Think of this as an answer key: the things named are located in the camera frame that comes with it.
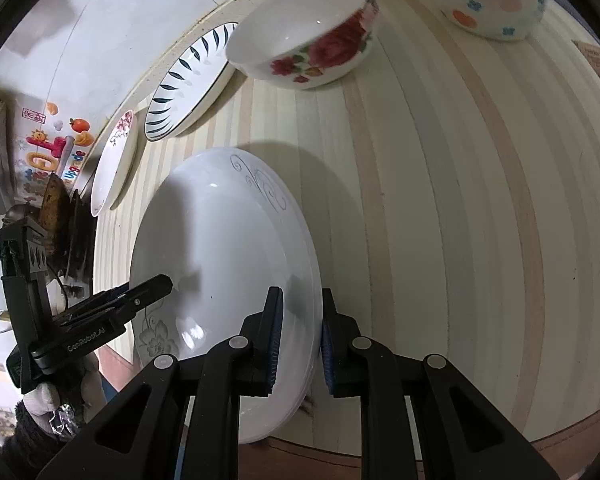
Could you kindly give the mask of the gloved left hand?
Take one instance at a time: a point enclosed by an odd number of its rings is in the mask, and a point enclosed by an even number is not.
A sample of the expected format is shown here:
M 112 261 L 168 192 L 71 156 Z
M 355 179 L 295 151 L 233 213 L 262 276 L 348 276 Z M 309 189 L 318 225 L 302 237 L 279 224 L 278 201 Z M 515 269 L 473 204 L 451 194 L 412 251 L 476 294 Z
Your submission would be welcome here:
M 23 405 L 44 434 L 68 441 L 90 422 L 106 405 L 99 359 L 95 352 L 83 359 L 84 372 L 76 387 L 81 400 L 76 408 L 62 408 L 66 404 L 58 389 L 42 382 L 23 397 Z

